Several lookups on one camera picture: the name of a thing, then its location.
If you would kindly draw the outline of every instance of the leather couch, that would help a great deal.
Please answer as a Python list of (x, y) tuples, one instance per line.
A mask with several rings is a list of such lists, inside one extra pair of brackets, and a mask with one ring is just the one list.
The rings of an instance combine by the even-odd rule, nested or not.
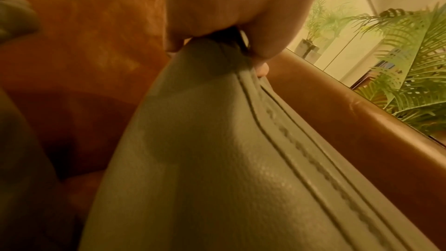
[[(29, 0), (39, 33), (0, 46), (0, 85), (36, 132), (80, 219), (167, 63), (163, 0)], [(445, 149), (285, 52), (274, 90), (439, 248)]]

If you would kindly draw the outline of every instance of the hand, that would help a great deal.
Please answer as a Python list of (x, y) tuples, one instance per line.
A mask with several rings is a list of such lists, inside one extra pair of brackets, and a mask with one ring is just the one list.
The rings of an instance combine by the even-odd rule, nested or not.
[(249, 40), (258, 76), (302, 27), (313, 0), (166, 0), (164, 48), (177, 52), (184, 40), (238, 26)]

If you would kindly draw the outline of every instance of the plant pot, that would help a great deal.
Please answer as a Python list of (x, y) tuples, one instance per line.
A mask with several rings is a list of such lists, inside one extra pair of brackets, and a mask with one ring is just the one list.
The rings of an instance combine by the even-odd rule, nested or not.
[(316, 63), (316, 60), (320, 56), (320, 55), (316, 56), (318, 51), (319, 51), (319, 47), (314, 45), (311, 41), (303, 39), (303, 40), (301, 40), (299, 45), (294, 50), (294, 53), (296, 53), (299, 57), (301, 57), (303, 59), (312, 58), (311, 61), (314, 61), (314, 62), (310, 62), (310, 61), (309, 62), (311, 64), (314, 64), (314, 63)]

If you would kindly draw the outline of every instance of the stitched seam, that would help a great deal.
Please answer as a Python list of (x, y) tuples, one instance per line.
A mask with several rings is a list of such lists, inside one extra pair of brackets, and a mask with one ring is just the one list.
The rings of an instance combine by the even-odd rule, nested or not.
[(279, 108), (285, 113), (285, 115), (287, 115), (287, 117), (293, 121), (293, 124), (295, 124), (310, 140), (311, 142), (324, 154), (324, 156), (326, 157), (326, 159), (328, 159), (328, 161), (333, 165), (333, 167), (335, 167), (335, 169), (344, 177), (345, 181), (347, 181), (347, 183), (353, 188), (353, 190), (360, 196), (360, 198), (368, 205), (368, 207), (377, 215), (377, 217), (384, 223), (384, 225), (391, 231), (391, 233), (401, 242), (402, 245), (404, 245), (404, 247), (408, 250), (413, 250), (412, 247), (410, 247), (408, 245), (408, 243), (401, 238), (401, 236), (395, 231), (395, 229), (386, 221), (386, 219), (383, 218), (383, 216), (378, 213), (375, 208), (369, 203), (369, 201), (362, 195), (362, 193), (360, 191), (358, 191), (358, 189), (351, 183), (351, 181), (345, 176), (345, 174), (336, 166), (336, 164), (331, 160), (331, 158), (328, 157), (328, 155), (325, 153), (324, 150), (322, 150), (322, 148), (314, 141), (314, 139), (309, 136), (300, 125), (298, 125), (298, 123), (288, 114), (288, 112), (282, 107), (282, 105), (274, 98), (271, 96), (271, 94), (269, 93), (268, 90), (266, 90), (263, 86), (261, 86), (261, 88), (264, 90), (264, 92), (266, 92), (266, 94), (271, 97), (271, 99), (279, 106)]
[[(220, 47), (220, 50), (222, 51), (222, 53), (224, 54), (224, 56), (226, 57), (227, 61), (230, 63), (230, 65), (233, 68), (234, 74), (237, 77), (237, 80), (240, 84), (240, 86), (242, 87), (243, 93), (245, 94), (249, 107), (251, 109), (251, 112), (253, 114), (254, 120), (257, 123), (257, 126), (261, 129), (261, 131), (263, 132), (263, 134), (265, 135), (265, 137), (268, 139), (268, 141), (273, 145), (273, 147), (277, 150), (277, 152), (280, 154), (280, 156), (284, 159), (284, 161), (287, 163), (287, 165), (290, 167), (290, 169), (293, 171), (293, 173), (299, 178), (299, 180), (306, 186), (306, 188), (308, 189), (308, 191), (311, 193), (311, 195), (313, 196), (313, 198), (319, 203), (319, 205), (321, 206), (321, 208), (325, 211), (325, 213), (327, 214), (327, 216), (332, 220), (333, 224), (338, 228), (338, 230), (340, 231), (340, 233), (343, 235), (344, 239), (346, 240), (346, 242), (352, 247), (352, 249), (357, 250), (357, 248), (353, 245), (351, 239), (347, 236), (347, 234), (345, 233), (345, 231), (343, 230), (343, 228), (341, 227), (341, 225), (337, 222), (336, 218), (333, 217), (332, 213), (330, 212), (330, 210), (321, 202), (321, 200), (317, 197), (317, 195), (314, 193), (314, 191), (311, 189), (311, 187), (307, 184), (307, 182), (304, 180), (304, 178), (300, 175), (300, 173), (297, 171), (297, 169), (295, 168), (295, 166), (293, 166), (293, 164), (291, 163), (291, 161), (289, 160), (289, 158), (286, 156), (286, 154), (284, 154), (279, 147), (277, 146), (277, 144), (275, 144), (275, 142), (272, 140), (272, 138), (267, 134), (267, 132), (265, 131), (265, 129), (262, 127), (262, 125), (260, 124), (260, 120), (257, 117), (257, 114), (254, 110), (254, 106), (252, 105), (252, 101), (249, 97), (248, 91), (246, 89), (246, 86), (243, 83), (242, 78), (240, 77), (240, 75), (238, 74), (238, 72), (236, 71), (236, 67), (235, 64), (232, 63), (232, 61), (229, 59), (229, 57), (227, 56), (226, 52), (224, 51), (224, 49), (222, 48), (222, 46), (220, 44), (218, 44)], [(259, 94), (259, 97), (261, 98), (263, 96), (263, 94), (259, 91), (259, 86), (255, 83), (254, 78), (253, 79), (253, 83), (256, 87), (256, 90)], [(378, 240), (378, 242), (380, 243), (380, 245), (382, 247), (384, 247), (386, 250), (389, 251), (393, 251), (394, 249), (391, 247), (390, 243), (386, 240), (386, 238), (381, 234), (381, 232), (379, 231), (379, 229), (372, 223), (372, 220), (370, 217), (368, 217), (359, 207), (358, 204), (355, 203), (355, 201), (353, 199), (350, 198), (350, 196), (341, 188), (341, 186), (336, 182), (336, 180), (328, 173), (328, 171), (319, 163), (317, 162), (312, 156), (311, 154), (309, 154), (309, 152), (302, 146), (302, 144), (300, 142), (298, 142), (297, 140), (294, 140), (294, 137), (291, 136), (291, 134), (289, 133), (288, 129), (286, 129), (284, 126), (280, 125), (277, 123), (275, 117), (274, 117), (274, 112), (267, 107), (264, 103), (262, 103), (262, 105), (265, 107), (267, 114), (269, 115), (269, 117), (271, 118), (271, 120), (273, 121), (273, 123), (278, 127), (279, 131), (284, 135), (284, 137), (286, 137), (288, 139), (288, 141), (293, 144), (295, 146), (295, 148), (300, 151), (303, 155), (303, 157), (311, 164), (313, 165), (316, 170), (322, 174), (324, 176), (324, 178), (331, 184), (331, 186), (333, 187), (333, 189), (335, 191), (337, 191), (341, 198), (345, 201), (345, 203), (347, 204), (347, 206), (350, 208), (351, 211), (353, 211), (359, 218), (359, 220), (364, 223), (367, 226), (367, 229), (370, 231), (370, 233)]]

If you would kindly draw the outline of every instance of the brown leather couch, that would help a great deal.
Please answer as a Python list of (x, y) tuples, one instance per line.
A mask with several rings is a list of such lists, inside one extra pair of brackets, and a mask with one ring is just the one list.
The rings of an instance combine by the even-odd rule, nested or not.
[[(164, 1), (29, 2), (42, 30), (0, 46), (0, 85), (85, 219), (125, 126), (168, 61)], [(446, 249), (446, 150), (290, 52), (270, 65), (275, 91)]]

